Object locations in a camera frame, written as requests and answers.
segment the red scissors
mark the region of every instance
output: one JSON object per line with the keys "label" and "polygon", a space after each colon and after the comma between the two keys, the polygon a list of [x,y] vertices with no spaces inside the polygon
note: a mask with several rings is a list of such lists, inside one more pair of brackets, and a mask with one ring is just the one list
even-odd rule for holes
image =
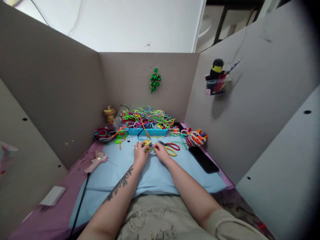
{"label": "red scissors", "polygon": [[167,150],[167,152],[169,153],[170,156],[175,157],[175,156],[177,155],[177,153],[176,153],[175,151],[173,151],[172,149],[177,150],[177,151],[180,151],[180,147],[179,147],[177,144],[175,144],[175,143],[164,143],[164,142],[161,142],[160,140],[158,140],[158,142],[159,142],[160,144],[162,144],[162,145],[166,148],[166,150]]}

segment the hand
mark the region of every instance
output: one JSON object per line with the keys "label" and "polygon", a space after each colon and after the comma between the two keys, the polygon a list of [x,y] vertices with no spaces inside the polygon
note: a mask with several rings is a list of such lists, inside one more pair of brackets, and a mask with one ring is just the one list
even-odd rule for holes
{"label": "hand", "polygon": [[169,153],[167,152],[167,149],[165,146],[163,146],[161,143],[157,142],[153,145],[153,151],[156,153],[157,157],[161,162],[166,164],[168,161],[173,160]]}
{"label": "hand", "polygon": [[144,142],[139,143],[139,141],[134,146],[134,162],[139,163],[142,166],[144,166],[148,160],[148,155],[150,153],[150,147],[149,146],[142,146]]}

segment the beige shirt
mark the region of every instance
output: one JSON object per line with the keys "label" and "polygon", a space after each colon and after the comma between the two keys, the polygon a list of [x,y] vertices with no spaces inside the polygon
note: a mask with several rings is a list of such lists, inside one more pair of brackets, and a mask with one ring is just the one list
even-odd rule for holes
{"label": "beige shirt", "polygon": [[213,212],[207,229],[197,224],[179,196],[142,195],[132,200],[117,239],[267,239],[225,210]]}

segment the floor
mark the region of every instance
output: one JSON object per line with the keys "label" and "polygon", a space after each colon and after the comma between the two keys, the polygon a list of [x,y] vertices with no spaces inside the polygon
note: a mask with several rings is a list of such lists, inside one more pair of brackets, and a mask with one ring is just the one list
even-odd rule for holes
{"label": "floor", "polygon": [[276,240],[235,188],[215,193],[213,194],[213,197],[234,217],[250,224],[260,231],[266,238],[270,240]]}

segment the tattoo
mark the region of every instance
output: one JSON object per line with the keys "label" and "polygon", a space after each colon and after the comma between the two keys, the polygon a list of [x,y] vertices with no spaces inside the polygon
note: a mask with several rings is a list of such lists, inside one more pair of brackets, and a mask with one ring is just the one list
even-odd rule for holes
{"label": "tattoo", "polygon": [[120,181],[116,184],[116,186],[112,189],[112,191],[110,192],[110,194],[106,197],[106,199],[103,201],[102,204],[104,204],[106,201],[111,200],[111,198],[113,198],[113,193],[114,195],[117,195],[118,193],[118,189],[121,188],[121,186],[124,188],[125,185],[128,185],[127,179],[129,178],[129,175],[131,175],[133,168],[129,167],[129,170],[124,174],[124,176],[120,179]]}

